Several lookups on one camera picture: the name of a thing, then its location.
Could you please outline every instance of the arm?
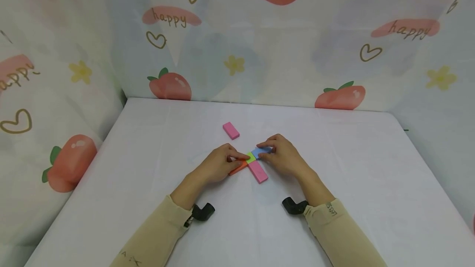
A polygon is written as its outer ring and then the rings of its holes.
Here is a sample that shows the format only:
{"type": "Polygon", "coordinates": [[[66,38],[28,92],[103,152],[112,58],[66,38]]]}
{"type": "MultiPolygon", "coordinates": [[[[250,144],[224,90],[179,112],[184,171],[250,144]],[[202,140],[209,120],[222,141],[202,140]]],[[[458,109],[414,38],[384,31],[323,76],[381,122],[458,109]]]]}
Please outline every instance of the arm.
{"type": "Polygon", "coordinates": [[[135,231],[110,267],[165,266],[177,240],[190,226],[185,222],[205,186],[223,180],[241,165],[231,157],[249,159],[229,143],[214,149],[135,231]]]}
{"type": "Polygon", "coordinates": [[[304,216],[334,267],[384,267],[384,260],[356,222],[308,166],[290,141],[271,136],[257,147],[272,146],[259,156],[282,174],[297,179],[309,205],[304,216]]]}

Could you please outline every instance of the orange block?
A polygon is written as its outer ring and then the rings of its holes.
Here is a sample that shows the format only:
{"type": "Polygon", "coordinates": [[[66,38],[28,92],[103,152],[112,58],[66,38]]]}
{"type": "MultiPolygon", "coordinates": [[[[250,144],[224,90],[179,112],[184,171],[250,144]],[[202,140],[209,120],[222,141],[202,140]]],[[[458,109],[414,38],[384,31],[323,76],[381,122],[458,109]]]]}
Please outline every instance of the orange block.
{"type": "Polygon", "coordinates": [[[239,159],[239,160],[237,160],[237,161],[241,161],[242,164],[241,164],[241,166],[239,166],[238,168],[232,170],[232,171],[229,173],[230,176],[232,176],[233,174],[238,173],[239,171],[243,170],[243,169],[246,168],[246,166],[247,166],[246,160],[239,159]]]}

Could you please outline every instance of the left hand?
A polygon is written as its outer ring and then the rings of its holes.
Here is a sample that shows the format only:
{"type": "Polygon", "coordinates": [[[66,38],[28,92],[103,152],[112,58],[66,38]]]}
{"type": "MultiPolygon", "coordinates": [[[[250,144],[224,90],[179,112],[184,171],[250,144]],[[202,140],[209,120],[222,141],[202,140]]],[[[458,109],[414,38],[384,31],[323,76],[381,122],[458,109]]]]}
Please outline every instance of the left hand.
{"type": "Polygon", "coordinates": [[[226,143],[213,149],[192,173],[206,183],[220,182],[228,176],[229,172],[238,168],[242,163],[231,158],[249,160],[250,157],[241,154],[232,145],[226,143]]]}

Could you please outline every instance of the yellow flower print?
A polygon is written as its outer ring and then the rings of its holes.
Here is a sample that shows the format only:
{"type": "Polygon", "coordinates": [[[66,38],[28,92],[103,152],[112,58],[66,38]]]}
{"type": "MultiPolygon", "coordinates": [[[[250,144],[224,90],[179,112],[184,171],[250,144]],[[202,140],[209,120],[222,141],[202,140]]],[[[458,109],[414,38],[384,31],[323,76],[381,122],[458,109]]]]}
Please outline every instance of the yellow flower print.
{"type": "Polygon", "coordinates": [[[83,80],[86,85],[91,83],[91,79],[89,77],[92,74],[92,70],[86,66],[84,61],[79,61],[79,65],[74,63],[69,64],[69,69],[74,73],[71,77],[71,81],[73,83],[77,83],[80,80],[83,80]]]}
{"type": "Polygon", "coordinates": [[[430,77],[430,82],[426,84],[426,88],[432,88],[437,85],[441,91],[448,90],[448,85],[455,83],[457,76],[452,73],[448,73],[450,67],[444,65],[439,71],[429,70],[427,76],[430,77]]]}
{"type": "Polygon", "coordinates": [[[228,57],[228,61],[224,61],[224,65],[229,68],[229,75],[234,76],[235,72],[242,73],[244,71],[244,58],[237,58],[234,55],[228,57]]]}

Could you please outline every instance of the green block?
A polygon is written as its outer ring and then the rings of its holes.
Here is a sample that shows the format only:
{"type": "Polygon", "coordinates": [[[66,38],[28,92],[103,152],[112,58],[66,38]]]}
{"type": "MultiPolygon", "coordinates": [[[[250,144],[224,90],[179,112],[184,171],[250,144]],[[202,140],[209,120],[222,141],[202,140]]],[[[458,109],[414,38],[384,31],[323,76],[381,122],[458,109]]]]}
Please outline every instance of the green block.
{"type": "Polygon", "coordinates": [[[256,157],[254,157],[254,155],[252,154],[252,152],[248,152],[246,155],[248,155],[249,157],[251,157],[249,160],[247,160],[246,162],[249,164],[251,162],[254,162],[256,160],[256,157]]]}

